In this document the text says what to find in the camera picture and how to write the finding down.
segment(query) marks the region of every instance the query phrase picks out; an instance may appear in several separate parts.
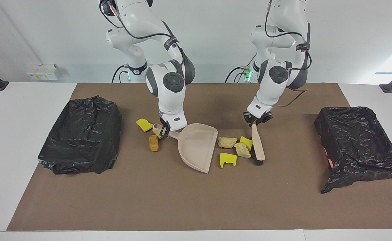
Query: wall socket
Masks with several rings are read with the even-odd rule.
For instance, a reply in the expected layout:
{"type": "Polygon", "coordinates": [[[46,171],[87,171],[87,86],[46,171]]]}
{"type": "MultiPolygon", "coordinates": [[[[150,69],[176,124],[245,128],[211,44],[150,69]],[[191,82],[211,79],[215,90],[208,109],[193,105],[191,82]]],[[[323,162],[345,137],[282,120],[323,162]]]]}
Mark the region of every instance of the wall socket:
{"type": "Polygon", "coordinates": [[[61,78],[56,64],[43,64],[31,67],[27,70],[26,75],[31,80],[58,80],[61,78]]]}

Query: brush handle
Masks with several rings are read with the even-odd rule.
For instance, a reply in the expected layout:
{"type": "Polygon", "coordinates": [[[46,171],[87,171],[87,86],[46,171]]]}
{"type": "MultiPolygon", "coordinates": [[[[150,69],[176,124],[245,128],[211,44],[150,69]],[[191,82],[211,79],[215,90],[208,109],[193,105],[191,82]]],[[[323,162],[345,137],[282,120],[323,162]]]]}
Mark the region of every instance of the brush handle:
{"type": "Polygon", "coordinates": [[[251,126],[251,129],[253,131],[252,139],[253,139],[254,152],[256,153],[256,158],[259,161],[264,161],[266,160],[265,151],[263,149],[262,140],[260,139],[260,135],[257,130],[257,125],[253,124],[251,126]]]}
{"type": "MultiPolygon", "coordinates": [[[[155,130],[157,130],[158,132],[160,132],[160,131],[162,130],[162,125],[160,125],[160,124],[154,124],[154,125],[153,125],[153,129],[155,129],[155,130]]],[[[174,139],[179,140],[179,138],[180,138],[180,133],[179,133],[179,132],[176,132],[176,131],[170,131],[168,136],[170,136],[170,137],[172,137],[172,138],[174,138],[174,139]]]]}

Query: table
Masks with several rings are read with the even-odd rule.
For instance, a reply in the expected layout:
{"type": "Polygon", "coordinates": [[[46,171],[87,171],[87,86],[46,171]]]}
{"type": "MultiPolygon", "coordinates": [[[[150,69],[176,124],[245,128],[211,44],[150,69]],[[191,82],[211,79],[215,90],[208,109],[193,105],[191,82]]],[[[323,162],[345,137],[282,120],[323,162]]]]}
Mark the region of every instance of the table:
{"type": "MultiPolygon", "coordinates": [[[[372,108],[384,126],[392,141],[392,95],[383,94],[377,86],[366,85],[340,85],[343,93],[351,106],[364,105],[372,108]]],[[[13,166],[13,160],[26,160],[38,154],[43,141],[51,126],[68,102],[75,84],[50,84],[50,83],[11,83],[3,92],[0,92],[0,157],[7,162],[0,163],[0,240],[40,239],[40,237],[61,237],[84,240],[97,240],[100,235],[108,235],[112,239],[176,239],[180,237],[193,237],[196,239],[231,239],[238,240],[243,237],[252,237],[253,240],[330,240],[344,238],[350,235],[353,238],[373,235],[374,240],[391,239],[392,231],[213,231],[213,232],[6,232],[5,231],[20,197],[36,167],[34,162],[25,165],[13,166]],[[12,125],[8,120],[14,119],[12,125]],[[36,130],[39,135],[28,135],[27,130],[36,130]]]]}

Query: black trash bag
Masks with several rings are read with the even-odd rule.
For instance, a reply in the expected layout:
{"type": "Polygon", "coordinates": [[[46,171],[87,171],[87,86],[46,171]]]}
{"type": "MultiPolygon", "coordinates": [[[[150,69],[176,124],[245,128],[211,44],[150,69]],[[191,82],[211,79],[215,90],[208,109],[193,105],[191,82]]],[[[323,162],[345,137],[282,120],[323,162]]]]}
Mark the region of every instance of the black trash bag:
{"type": "Polygon", "coordinates": [[[55,174],[111,169],[117,159],[121,114],[99,96],[68,102],[38,156],[55,174]]]}
{"type": "Polygon", "coordinates": [[[371,109],[323,108],[315,127],[332,165],[321,193],[355,181],[392,178],[392,143],[371,109]]]}

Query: white wall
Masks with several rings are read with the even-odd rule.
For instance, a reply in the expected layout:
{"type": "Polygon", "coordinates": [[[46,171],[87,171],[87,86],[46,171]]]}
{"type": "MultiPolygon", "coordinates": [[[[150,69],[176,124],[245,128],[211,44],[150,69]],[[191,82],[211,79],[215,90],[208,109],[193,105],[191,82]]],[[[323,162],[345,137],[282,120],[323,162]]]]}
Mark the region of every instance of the white wall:
{"type": "MultiPolygon", "coordinates": [[[[155,0],[152,11],[179,38],[196,66],[196,81],[222,82],[254,55],[250,32],[264,24],[267,2],[155,0]]],[[[357,82],[392,54],[392,0],[312,0],[307,14],[314,59],[309,82],[357,82]]],[[[26,66],[37,63],[38,56],[45,64],[57,64],[63,81],[110,81],[126,62],[105,42],[110,28],[95,0],[1,0],[1,78],[26,81],[26,66]],[[5,24],[8,18],[18,29],[14,34],[5,24]]],[[[152,63],[169,59],[159,43],[141,46],[152,63]]]]}

